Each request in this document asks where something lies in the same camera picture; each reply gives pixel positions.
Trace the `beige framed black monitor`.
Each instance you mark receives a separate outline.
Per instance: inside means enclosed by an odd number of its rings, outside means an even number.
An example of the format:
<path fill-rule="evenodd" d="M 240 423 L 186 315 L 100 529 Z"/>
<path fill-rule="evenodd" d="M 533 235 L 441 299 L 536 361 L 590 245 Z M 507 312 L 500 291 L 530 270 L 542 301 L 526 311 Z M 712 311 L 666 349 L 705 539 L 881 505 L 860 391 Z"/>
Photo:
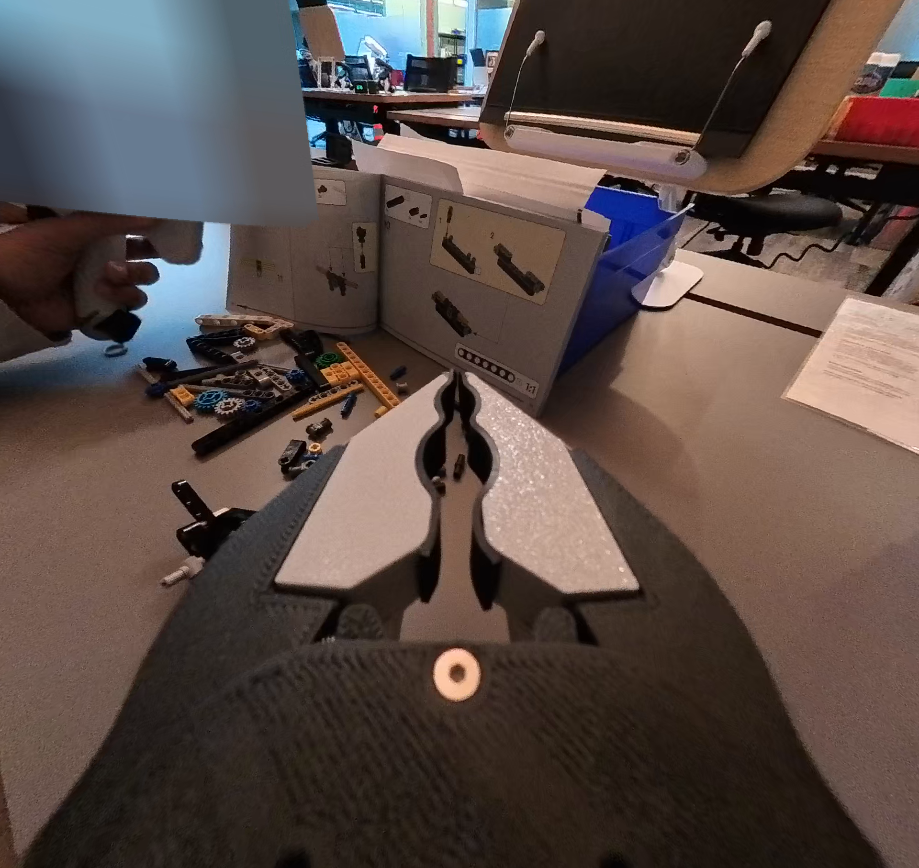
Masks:
<path fill-rule="evenodd" d="M 803 162 L 904 0 L 516 0 L 493 150 L 738 196 Z"/>

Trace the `black background monitor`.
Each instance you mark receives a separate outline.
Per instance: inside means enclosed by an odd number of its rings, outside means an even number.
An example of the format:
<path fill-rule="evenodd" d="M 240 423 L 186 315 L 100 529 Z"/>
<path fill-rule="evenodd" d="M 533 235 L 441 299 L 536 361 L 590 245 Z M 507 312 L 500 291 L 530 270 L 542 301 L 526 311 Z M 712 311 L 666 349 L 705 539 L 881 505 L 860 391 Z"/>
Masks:
<path fill-rule="evenodd" d="M 403 71 L 403 88 L 408 93 L 450 93 L 458 79 L 463 58 L 457 56 L 423 57 L 407 55 Z"/>

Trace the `long black lego beam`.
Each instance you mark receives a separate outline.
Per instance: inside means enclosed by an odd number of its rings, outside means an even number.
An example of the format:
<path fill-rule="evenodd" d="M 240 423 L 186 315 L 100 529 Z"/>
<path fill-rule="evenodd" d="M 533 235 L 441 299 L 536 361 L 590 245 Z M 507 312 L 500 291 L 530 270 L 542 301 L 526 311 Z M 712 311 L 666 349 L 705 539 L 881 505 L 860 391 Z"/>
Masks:
<path fill-rule="evenodd" d="M 287 395 L 275 397 L 272 401 L 265 402 L 257 411 L 244 411 L 242 415 L 202 435 L 191 444 L 191 450 L 197 457 L 210 456 L 226 446 L 232 445 L 250 432 L 273 421 L 285 412 L 291 412 L 306 398 L 316 395 L 321 388 L 316 383 L 309 381 L 307 384 L 294 388 Z"/>

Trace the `black office chair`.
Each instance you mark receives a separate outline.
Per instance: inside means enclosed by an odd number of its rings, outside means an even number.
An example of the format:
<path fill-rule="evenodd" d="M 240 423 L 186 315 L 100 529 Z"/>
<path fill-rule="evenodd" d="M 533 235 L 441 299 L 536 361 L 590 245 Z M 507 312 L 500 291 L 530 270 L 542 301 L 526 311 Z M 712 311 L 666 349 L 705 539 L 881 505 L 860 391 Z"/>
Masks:
<path fill-rule="evenodd" d="M 798 255 L 779 253 L 772 262 L 759 260 L 767 237 L 777 234 L 803 233 L 831 230 L 839 227 L 844 214 L 832 201 L 799 193 L 769 193 L 754 196 L 712 196 L 695 194 L 687 215 L 702 221 L 706 232 L 723 241 L 734 237 L 728 250 L 710 251 L 707 255 L 721 260 L 754 268 L 770 270 L 785 258 L 799 263 L 813 249 L 833 253 L 832 247 L 811 243 Z"/>

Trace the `pile of lego pieces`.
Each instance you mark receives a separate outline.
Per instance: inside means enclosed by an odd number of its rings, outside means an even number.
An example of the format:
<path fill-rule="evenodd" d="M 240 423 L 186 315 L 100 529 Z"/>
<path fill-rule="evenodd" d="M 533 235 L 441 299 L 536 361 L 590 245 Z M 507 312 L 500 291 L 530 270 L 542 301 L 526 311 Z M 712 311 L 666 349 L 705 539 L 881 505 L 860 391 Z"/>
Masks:
<path fill-rule="evenodd" d="M 312 419 L 306 428 L 308 442 L 296 440 L 282 454 L 283 472 L 299 471 L 321 453 L 321 442 L 334 427 L 326 414 L 334 408 L 345 419 L 366 394 L 377 403 L 374 416 L 379 418 L 401 403 L 404 367 L 380 376 L 349 343 L 326 345 L 315 331 L 268 315 L 202 314 L 195 322 L 198 331 L 187 338 L 187 346 L 199 363 L 181 369 L 167 358 L 143 358 L 136 373 L 144 380 L 145 395 L 169 404 L 185 423 L 212 419 L 214 430 L 309 381 L 316 383 L 321 388 L 316 395 L 232 444 L 283 417 L 293 422 Z"/>

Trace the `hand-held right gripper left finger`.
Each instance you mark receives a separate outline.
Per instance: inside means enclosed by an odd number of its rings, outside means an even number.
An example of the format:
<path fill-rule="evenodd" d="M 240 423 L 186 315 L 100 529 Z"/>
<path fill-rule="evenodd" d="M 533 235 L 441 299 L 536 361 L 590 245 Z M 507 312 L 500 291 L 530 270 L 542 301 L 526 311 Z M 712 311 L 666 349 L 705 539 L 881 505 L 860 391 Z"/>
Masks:
<path fill-rule="evenodd" d="M 347 443 L 275 576 L 343 604 L 429 599 L 440 567 L 440 494 L 456 373 L 446 372 Z"/>

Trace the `person's left hand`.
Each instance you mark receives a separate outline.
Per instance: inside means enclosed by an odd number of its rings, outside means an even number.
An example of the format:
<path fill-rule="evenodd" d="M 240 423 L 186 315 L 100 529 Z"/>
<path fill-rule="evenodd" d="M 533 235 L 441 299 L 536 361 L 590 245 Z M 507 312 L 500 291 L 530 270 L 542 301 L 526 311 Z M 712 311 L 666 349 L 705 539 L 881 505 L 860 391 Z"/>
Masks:
<path fill-rule="evenodd" d="M 143 287 L 159 278 L 156 266 L 141 259 L 155 251 L 145 237 L 156 225 L 155 219 L 80 211 L 23 223 L 2 235 L 2 301 L 39 334 L 61 340 L 80 325 L 73 275 L 83 252 L 110 237 L 133 236 L 141 240 L 128 245 L 128 261 L 106 264 L 96 288 L 120 309 L 139 310 L 147 302 Z"/>

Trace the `wooden desk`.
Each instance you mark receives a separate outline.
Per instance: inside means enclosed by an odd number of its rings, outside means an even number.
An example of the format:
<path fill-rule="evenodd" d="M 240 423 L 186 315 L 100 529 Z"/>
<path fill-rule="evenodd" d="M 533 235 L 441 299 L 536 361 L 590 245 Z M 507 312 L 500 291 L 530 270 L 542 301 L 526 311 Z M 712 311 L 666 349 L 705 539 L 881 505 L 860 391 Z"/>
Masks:
<path fill-rule="evenodd" d="M 480 141 L 481 107 L 474 104 L 392 110 L 389 119 L 401 131 L 456 144 Z"/>
<path fill-rule="evenodd" d="M 918 147 L 822 139 L 810 151 L 811 156 L 871 163 L 893 163 L 918 166 Z"/>
<path fill-rule="evenodd" d="M 398 90 L 392 93 L 357 93 L 344 89 L 302 89 L 304 106 L 310 109 L 320 107 L 369 107 L 374 110 L 395 110 L 400 108 L 457 107 L 480 104 L 486 93 L 475 88 L 461 88 L 447 93 L 411 93 Z"/>

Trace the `labelled white container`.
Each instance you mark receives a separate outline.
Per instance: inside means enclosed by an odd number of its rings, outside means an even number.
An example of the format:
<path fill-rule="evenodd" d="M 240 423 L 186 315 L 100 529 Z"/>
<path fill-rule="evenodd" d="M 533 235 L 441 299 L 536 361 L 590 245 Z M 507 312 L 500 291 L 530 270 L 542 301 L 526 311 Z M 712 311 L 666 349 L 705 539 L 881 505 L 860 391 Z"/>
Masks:
<path fill-rule="evenodd" d="M 898 52 L 875 51 L 872 53 L 856 78 L 851 94 L 878 95 L 896 70 L 901 57 Z"/>

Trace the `laminated paper sheet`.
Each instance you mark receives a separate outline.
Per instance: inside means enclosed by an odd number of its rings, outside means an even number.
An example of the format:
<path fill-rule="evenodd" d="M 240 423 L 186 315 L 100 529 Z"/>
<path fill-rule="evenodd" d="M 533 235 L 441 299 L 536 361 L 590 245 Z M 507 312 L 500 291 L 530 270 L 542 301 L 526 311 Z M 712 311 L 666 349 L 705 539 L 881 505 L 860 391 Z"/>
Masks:
<path fill-rule="evenodd" d="M 846 298 L 783 400 L 917 454 L 917 308 Z"/>

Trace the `black lego assembly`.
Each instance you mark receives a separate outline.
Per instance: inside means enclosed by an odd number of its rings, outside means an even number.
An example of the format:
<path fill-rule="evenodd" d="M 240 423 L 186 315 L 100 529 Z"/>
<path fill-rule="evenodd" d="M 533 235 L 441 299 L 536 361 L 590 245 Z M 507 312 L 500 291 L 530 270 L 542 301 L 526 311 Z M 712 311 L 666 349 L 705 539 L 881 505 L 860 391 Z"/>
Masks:
<path fill-rule="evenodd" d="M 173 482 L 171 491 L 191 517 L 191 523 L 176 530 L 178 543 L 189 556 L 205 561 L 257 513 L 236 507 L 213 511 L 186 480 Z"/>

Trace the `grey lego instruction booklet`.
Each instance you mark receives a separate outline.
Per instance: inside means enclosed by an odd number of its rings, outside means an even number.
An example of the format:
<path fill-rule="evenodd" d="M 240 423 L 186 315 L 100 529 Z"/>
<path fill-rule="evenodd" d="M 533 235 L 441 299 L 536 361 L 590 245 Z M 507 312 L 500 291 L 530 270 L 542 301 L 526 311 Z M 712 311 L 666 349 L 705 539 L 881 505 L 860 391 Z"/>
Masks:
<path fill-rule="evenodd" d="M 608 235 L 389 174 L 314 170 L 304 227 L 233 225 L 227 306 L 381 329 L 542 414 Z"/>

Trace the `blue plastic bin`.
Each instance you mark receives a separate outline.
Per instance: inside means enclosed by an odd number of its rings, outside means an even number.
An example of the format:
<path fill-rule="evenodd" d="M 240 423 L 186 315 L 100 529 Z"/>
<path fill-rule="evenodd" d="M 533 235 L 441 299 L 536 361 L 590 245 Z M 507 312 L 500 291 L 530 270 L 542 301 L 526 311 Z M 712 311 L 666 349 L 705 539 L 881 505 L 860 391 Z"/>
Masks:
<path fill-rule="evenodd" d="M 586 286 L 559 377 L 638 311 L 652 280 L 672 262 L 687 212 L 663 209 L 657 196 L 603 186 L 586 207 L 609 219 L 609 241 Z"/>

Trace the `red plastic bin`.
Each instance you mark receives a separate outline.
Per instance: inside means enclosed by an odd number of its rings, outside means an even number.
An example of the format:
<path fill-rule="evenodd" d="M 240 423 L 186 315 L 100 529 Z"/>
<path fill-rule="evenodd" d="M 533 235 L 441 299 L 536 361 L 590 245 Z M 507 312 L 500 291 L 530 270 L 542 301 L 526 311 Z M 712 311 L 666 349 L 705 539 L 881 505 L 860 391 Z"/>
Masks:
<path fill-rule="evenodd" d="M 918 99 L 850 96 L 833 124 L 831 139 L 876 146 L 918 146 Z"/>

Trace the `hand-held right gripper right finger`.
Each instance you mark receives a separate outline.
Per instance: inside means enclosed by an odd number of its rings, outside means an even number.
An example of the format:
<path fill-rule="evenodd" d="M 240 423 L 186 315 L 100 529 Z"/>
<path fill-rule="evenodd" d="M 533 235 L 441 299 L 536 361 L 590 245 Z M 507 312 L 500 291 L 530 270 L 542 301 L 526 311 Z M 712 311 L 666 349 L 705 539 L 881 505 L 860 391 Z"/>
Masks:
<path fill-rule="evenodd" d="M 472 373 L 459 374 L 466 464 L 481 484 L 470 574 L 482 609 L 510 616 L 640 594 L 563 440 Z"/>

